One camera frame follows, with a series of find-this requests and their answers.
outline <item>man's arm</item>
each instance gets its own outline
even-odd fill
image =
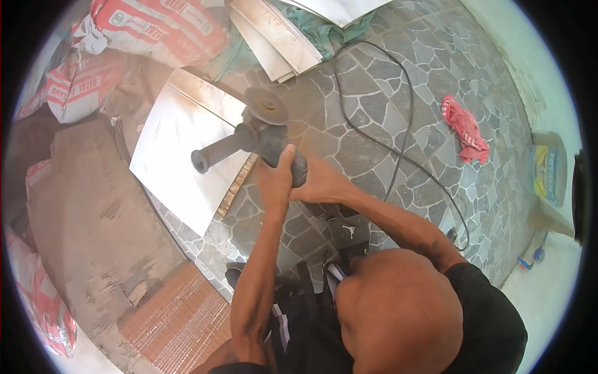
[[[467,262],[430,221],[363,192],[325,160],[307,159],[307,182],[291,190],[291,200],[346,205],[368,217],[401,248],[430,259],[441,273]]]
[[[263,225],[254,249],[239,276],[231,303],[230,362],[268,366],[264,348],[266,324],[274,299],[274,272],[282,225],[289,207],[294,146],[280,155],[276,169],[262,163],[257,170],[260,196],[264,202]]]

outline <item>concrete floor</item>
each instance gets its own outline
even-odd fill
[[[532,236],[526,217],[536,198],[520,184],[530,127],[500,52],[458,0],[395,0],[376,11],[361,39],[385,48],[407,69],[416,92],[413,127],[406,134],[410,103],[405,75],[367,45],[340,56],[350,118],[366,133],[396,148],[408,136],[406,155],[440,179],[466,219],[471,243],[464,256],[493,285],[502,284]],[[259,66],[231,72],[223,83],[239,93],[250,86],[275,92],[289,108],[289,133],[300,150],[326,158],[368,193],[385,195],[396,158],[345,124],[331,62],[285,84],[273,84]],[[457,156],[459,141],[440,114],[448,94],[475,115],[490,145],[484,165],[477,160],[464,164]],[[457,244],[463,247],[465,228],[446,195],[406,161],[400,171],[389,202],[429,219],[444,232],[456,226]],[[264,213],[253,175],[227,216],[215,218],[203,238],[160,202],[154,204],[186,255],[230,301],[225,264],[248,258]],[[370,230],[371,250],[396,247],[375,225]],[[291,203],[278,256],[283,275],[294,276],[291,268],[305,259],[315,288],[321,289],[322,257],[330,249],[324,222],[301,204]]]

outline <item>power cord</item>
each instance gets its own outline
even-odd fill
[[[338,57],[340,56],[341,52],[344,51],[345,49],[355,45],[355,44],[359,44],[359,43],[366,43],[369,44],[377,49],[379,49],[382,53],[384,53],[385,55],[387,55],[387,57],[394,62],[395,64],[399,65],[401,67],[401,69],[403,70],[403,72],[405,72],[405,76],[407,77],[407,84],[409,85],[409,99],[410,99],[410,103],[409,103],[409,121],[407,124],[407,130],[405,131],[405,137],[403,137],[403,144],[401,145],[401,150],[396,150],[392,147],[389,147],[388,145],[382,143],[381,141],[374,139],[372,136],[366,134],[363,130],[361,130],[360,128],[358,128],[357,126],[355,126],[355,124],[353,124],[353,122],[351,122],[351,120],[349,119],[349,117],[347,116],[347,112],[345,110],[344,107],[344,102],[343,102],[343,89],[342,86],[340,84],[340,80],[338,79]],[[409,74],[407,73],[407,70],[405,70],[405,68],[403,67],[403,65],[393,56],[391,56],[386,50],[382,49],[381,47],[379,47],[378,45],[369,42],[369,41],[365,41],[365,40],[353,40],[350,42],[345,43],[334,55],[332,64],[334,66],[334,79],[336,80],[337,83],[337,87],[338,87],[338,98],[340,100],[340,108],[341,108],[341,113],[343,114],[343,118],[347,121],[347,124],[349,126],[351,126],[355,131],[357,131],[358,133],[360,133],[361,135],[363,135],[364,137],[368,138],[369,140],[373,141],[374,143],[380,145],[381,147],[384,147],[385,149],[393,152],[394,154],[398,155],[398,159],[396,160],[396,166],[395,166],[395,171],[392,174],[392,179],[390,180],[390,184],[388,187],[388,191],[386,192],[386,197],[384,198],[384,201],[388,200],[388,197],[390,196],[390,193],[393,191],[392,190],[392,186],[395,184],[395,180],[396,180],[396,175],[399,171],[399,165],[401,164],[401,159],[405,158],[405,160],[407,160],[407,162],[411,163],[412,165],[414,165],[415,167],[417,167],[418,169],[420,169],[421,171],[423,171],[427,176],[429,176],[430,178],[432,178],[432,180],[434,181],[434,183],[436,183],[443,191],[444,193],[448,196],[448,198],[450,199],[451,203],[453,204],[454,208],[457,210],[457,213],[459,214],[459,218],[461,218],[461,222],[463,222],[463,226],[465,228],[465,233],[467,234],[467,244],[465,245],[465,247],[463,249],[458,249],[459,252],[465,251],[468,247],[469,247],[469,229],[467,228],[467,224],[465,224],[465,219],[463,217],[463,214],[461,214],[461,211],[459,210],[459,207],[457,206],[457,203],[453,200],[453,196],[451,196],[451,193],[447,190],[446,187],[444,187],[442,185],[442,183],[440,183],[440,181],[428,170],[426,170],[426,168],[424,168],[422,165],[418,164],[417,162],[415,162],[413,159],[407,157],[404,153],[405,153],[405,147],[407,145],[407,137],[409,136],[409,131],[411,130],[411,125],[413,125],[413,112],[414,112],[414,90],[413,90],[413,86],[411,85],[411,79],[409,78]]]

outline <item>pink cloth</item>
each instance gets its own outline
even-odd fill
[[[443,118],[459,135],[462,148],[459,152],[461,161],[470,162],[479,159],[483,165],[488,158],[490,146],[480,135],[480,128],[474,115],[461,108],[453,95],[448,95],[443,99]]]

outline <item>man's right hand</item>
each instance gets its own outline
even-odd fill
[[[291,190],[290,199],[308,203],[342,203],[347,192],[355,187],[326,160],[306,157],[307,181]]]

